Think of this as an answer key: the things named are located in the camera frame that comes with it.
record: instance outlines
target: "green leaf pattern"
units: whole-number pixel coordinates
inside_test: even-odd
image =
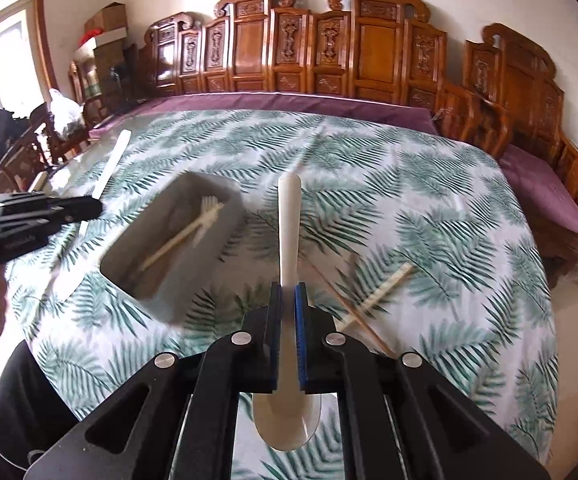
[[[549,290],[522,210],[488,155],[404,128],[287,112],[185,111],[122,127],[133,136],[86,237],[76,241],[78,227],[66,226],[48,246],[8,266],[12,309],[42,370],[78,417],[158,352],[202,352],[267,302],[278,275],[277,180],[293,170],[303,186],[301,252],[355,303],[402,263],[413,263],[368,313],[373,329],[396,351],[419,351],[529,452],[546,458],[558,379]],[[83,162],[97,158],[69,181],[68,194],[92,191],[110,147],[85,154]],[[174,328],[110,283],[99,261],[185,171],[239,181],[246,221]],[[55,274],[82,269],[72,297],[58,301]],[[344,317],[317,277],[308,268],[300,273],[310,303]],[[370,344],[357,328],[350,334]],[[251,409],[250,396],[241,396],[232,478],[342,478],[333,396],[323,397],[315,436],[290,453],[264,444]]]

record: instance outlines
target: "pink cushion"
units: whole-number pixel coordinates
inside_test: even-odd
[[[532,203],[545,218],[578,233],[578,206],[544,160],[510,144],[500,159],[500,168],[518,199]]]

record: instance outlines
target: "tiled floor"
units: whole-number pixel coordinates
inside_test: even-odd
[[[560,280],[552,291],[556,317],[560,378],[558,419],[547,469],[553,480],[562,480],[578,462],[578,286]],[[11,312],[0,338],[0,374],[23,334]]]

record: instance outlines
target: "leaf print tablecloth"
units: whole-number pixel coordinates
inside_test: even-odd
[[[517,200],[477,148],[404,128],[329,116],[253,110],[163,114],[133,129],[102,195],[104,213],[73,244],[66,226],[48,247],[9,266],[10,301],[40,367],[84,417],[157,352],[186,356],[239,328],[268,301],[278,275],[277,180],[302,178],[300,248],[355,303],[403,262],[415,271],[370,313],[394,349],[414,348],[544,460],[556,418],[558,358],[549,290]],[[67,194],[91,193],[112,142],[85,153]],[[151,319],[99,272],[120,232],[177,174],[240,182],[246,222],[210,282],[172,328]],[[349,268],[355,251],[355,269]],[[64,303],[50,273],[82,273]],[[310,302],[344,311],[308,269]],[[362,332],[350,332],[367,345]],[[291,453],[268,448],[242,395],[234,478],[341,478],[336,401],[323,399],[314,438]]]

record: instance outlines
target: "silver screw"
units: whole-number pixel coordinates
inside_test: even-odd
[[[326,335],[325,341],[331,346],[341,346],[346,342],[346,338],[344,337],[344,334],[332,332],[331,334]]]
[[[409,368],[418,368],[422,364],[422,358],[415,352],[408,352],[402,356],[402,363]]]
[[[249,332],[236,332],[231,336],[231,342],[234,345],[248,345],[251,343],[251,334]]]
[[[168,352],[163,352],[162,354],[156,355],[153,364],[155,364],[158,368],[169,368],[176,362],[176,357],[173,354],[169,354]]]

